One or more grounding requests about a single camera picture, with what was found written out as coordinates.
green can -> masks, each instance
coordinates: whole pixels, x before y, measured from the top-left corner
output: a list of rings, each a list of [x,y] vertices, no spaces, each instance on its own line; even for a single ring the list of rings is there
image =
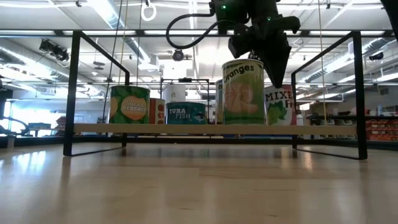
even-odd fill
[[[264,124],[264,65],[238,59],[223,65],[224,124]]]
[[[167,103],[167,124],[206,124],[206,105],[194,102]]]
[[[111,87],[110,124],[148,124],[150,90],[137,86]]]
[[[216,82],[216,124],[223,124],[223,80]]]

lettuce illustration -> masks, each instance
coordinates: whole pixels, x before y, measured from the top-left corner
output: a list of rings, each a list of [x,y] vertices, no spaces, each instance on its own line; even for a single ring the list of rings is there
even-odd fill
[[[270,103],[268,106],[268,114],[267,114],[268,124],[269,125],[276,124],[278,122],[278,119],[284,120],[286,114],[287,110],[284,107],[282,101],[279,101],[277,103]]]

can label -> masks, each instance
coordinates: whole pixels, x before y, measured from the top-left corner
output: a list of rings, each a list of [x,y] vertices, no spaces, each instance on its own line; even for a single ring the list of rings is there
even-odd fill
[[[216,82],[216,124],[223,124],[223,80]]]
[[[289,126],[296,125],[295,106],[292,86],[282,88],[270,86],[264,89],[267,108],[267,124]]]
[[[264,124],[264,69],[258,60],[223,65],[224,124]]]
[[[150,90],[136,86],[111,88],[109,123],[147,124]]]
[[[206,124],[205,110],[202,103],[167,103],[167,124]]]
[[[150,99],[149,124],[165,124],[165,100]]]

wooden floor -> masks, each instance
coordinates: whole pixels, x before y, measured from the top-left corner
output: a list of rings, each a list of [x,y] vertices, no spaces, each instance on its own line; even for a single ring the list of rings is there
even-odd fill
[[[362,162],[290,146],[136,144],[125,153],[0,151],[0,223],[398,223],[398,152],[370,150]]]

tuna fish can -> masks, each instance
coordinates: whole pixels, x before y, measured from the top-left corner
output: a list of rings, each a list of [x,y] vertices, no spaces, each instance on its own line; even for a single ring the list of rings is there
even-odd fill
[[[192,102],[167,103],[167,124],[206,124],[206,105]]]
[[[223,80],[216,82],[216,124],[223,124]]]
[[[296,125],[292,86],[283,85],[282,88],[270,86],[264,89],[264,95],[268,125]]]
[[[150,90],[136,86],[111,87],[109,123],[147,124]]]
[[[263,68],[253,59],[223,65],[224,124],[264,124]]]
[[[149,124],[165,124],[165,104],[165,100],[150,99]]]

